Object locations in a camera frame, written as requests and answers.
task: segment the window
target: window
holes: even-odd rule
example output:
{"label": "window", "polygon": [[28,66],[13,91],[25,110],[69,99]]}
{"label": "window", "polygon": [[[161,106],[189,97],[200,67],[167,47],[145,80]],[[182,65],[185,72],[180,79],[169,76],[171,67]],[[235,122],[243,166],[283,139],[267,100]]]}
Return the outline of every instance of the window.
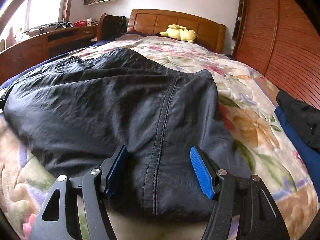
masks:
{"label": "window", "polygon": [[0,39],[8,37],[9,29],[13,28],[13,34],[18,29],[23,32],[32,28],[56,23],[60,20],[60,5],[62,0],[25,0],[4,28]]}

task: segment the black fabric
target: black fabric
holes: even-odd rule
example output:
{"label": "black fabric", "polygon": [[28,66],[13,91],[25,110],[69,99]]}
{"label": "black fabric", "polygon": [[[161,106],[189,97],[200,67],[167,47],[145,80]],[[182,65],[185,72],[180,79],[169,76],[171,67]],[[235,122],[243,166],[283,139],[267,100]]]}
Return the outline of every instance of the black fabric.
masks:
{"label": "black fabric", "polygon": [[285,112],[287,122],[304,143],[320,153],[320,111],[294,99],[283,90],[277,94],[277,103]]}
{"label": "black fabric", "polygon": [[112,208],[192,222],[208,219],[213,207],[191,165],[192,146],[233,175],[251,175],[217,100],[207,70],[182,73],[119,48],[27,73],[9,94],[4,115],[55,177],[83,175],[126,145],[130,158]]}

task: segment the white wall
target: white wall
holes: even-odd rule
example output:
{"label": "white wall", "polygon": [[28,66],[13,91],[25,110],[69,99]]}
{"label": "white wall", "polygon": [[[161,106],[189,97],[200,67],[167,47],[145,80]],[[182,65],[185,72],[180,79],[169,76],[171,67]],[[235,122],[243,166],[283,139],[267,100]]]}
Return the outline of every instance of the white wall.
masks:
{"label": "white wall", "polygon": [[224,53],[230,53],[239,0],[117,0],[83,6],[83,0],[72,0],[70,20],[92,17],[100,19],[103,13],[130,17],[134,8],[179,11],[207,18],[227,27]]}

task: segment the floral blanket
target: floral blanket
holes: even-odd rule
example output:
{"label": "floral blanket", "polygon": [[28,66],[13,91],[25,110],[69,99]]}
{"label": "floral blanket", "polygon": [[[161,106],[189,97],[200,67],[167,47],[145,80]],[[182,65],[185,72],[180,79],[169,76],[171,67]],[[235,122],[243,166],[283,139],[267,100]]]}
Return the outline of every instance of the floral blanket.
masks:
{"label": "floral blanket", "polygon": [[[305,165],[274,114],[277,88],[247,65],[196,44],[163,37],[127,34],[72,56],[97,58],[119,47],[133,49],[174,70],[210,71],[217,84],[219,109],[226,129],[252,172],[262,178],[271,192],[291,239],[299,239],[316,215],[318,199]],[[54,181],[0,114],[0,207],[21,239],[28,239],[36,214]],[[89,239],[81,199],[78,206],[82,236]],[[206,226],[206,223],[157,224],[125,218],[111,210],[108,213],[118,239],[197,240]],[[229,239],[236,237],[238,219],[233,219]]]}

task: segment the headboard panel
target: headboard panel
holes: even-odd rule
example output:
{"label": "headboard panel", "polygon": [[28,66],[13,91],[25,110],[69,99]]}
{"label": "headboard panel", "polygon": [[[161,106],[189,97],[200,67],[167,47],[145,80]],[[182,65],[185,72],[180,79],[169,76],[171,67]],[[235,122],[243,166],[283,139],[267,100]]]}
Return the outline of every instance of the headboard panel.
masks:
{"label": "headboard panel", "polygon": [[226,34],[225,25],[187,13],[133,9],[129,19],[128,31],[153,34],[165,32],[170,24],[178,24],[194,30],[197,33],[197,43],[217,53],[222,52]]}

